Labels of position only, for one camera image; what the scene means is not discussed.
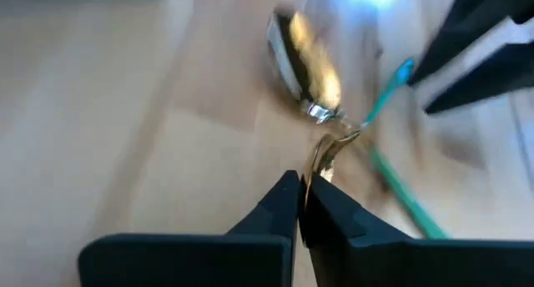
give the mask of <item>spoon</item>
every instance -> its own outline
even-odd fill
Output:
[[[325,48],[316,39],[306,16],[290,6],[277,6],[270,16],[267,39],[273,67],[286,90],[299,104],[300,111],[317,124],[336,121],[348,132],[341,138],[328,133],[315,145],[304,172],[306,208],[313,174],[319,174],[331,182],[335,156],[361,135],[362,130],[384,108],[393,92],[407,83],[413,73],[415,61],[408,58],[394,71],[375,107],[361,124],[353,126],[340,106],[341,87],[337,72],[328,59]],[[446,238],[445,233],[418,204],[410,189],[376,148],[371,148],[370,157],[423,233],[428,238]]]

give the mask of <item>green wire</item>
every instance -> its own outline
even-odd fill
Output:
[[[387,101],[393,96],[393,93],[401,86],[407,84],[415,62],[413,58],[409,58],[395,70],[391,79],[385,86],[385,92],[379,96],[378,101],[367,116],[364,125],[368,125],[375,120],[380,111],[385,107]],[[411,189],[401,180],[399,175],[395,172],[393,167],[388,163],[387,159],[373,148],[370,152],[372,163],[378,168],[384,179],[389,184],[391,190],[395,194],[397,200],[404,206],[406,211],[410,214],[414,223],[421,229],[427,238],[431,239],[446,239],[447,235],[436,224],[432,217],[419,205]]]

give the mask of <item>wooden surface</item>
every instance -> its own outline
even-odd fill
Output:
[[[77,285],[79,250],[104,234],[223,233],[286,169],[302,169],[328,128],[277,95],[264,33],[278,1],[0,0],[2,286]],[[402,60],[420,57],[447,9],[287,1],[321,31],[355,121]],[[534,237],[524,93],[428,118],[406,88],[373,128],[451,236]],[[417,236],[353,153],[336,160],[334,183]],[[304,285],[315,279],[299,244]]]

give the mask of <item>metal spoon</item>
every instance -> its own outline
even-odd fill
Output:
[[[336,121],[348,132],[342,138],[328,133],[315,145],[304,172],[306,206],[312,175],[319,174],[331,181],[335,156],[372,123],[393,91],[406,84],[415,62],[413,58],[409,58],[395,70],[365,121],[353,126],[340,106],[341,87],[337,72],[328,59],[325,48],[316,39],[306,17],[290,6],[276,7],[270,16],[267,39],[271,61],[287,91],[299,104],[301,112],[311,116],[316,123]],[[371,150],[371,157],[420,229],[429,238],[446,238],[376,149]]]

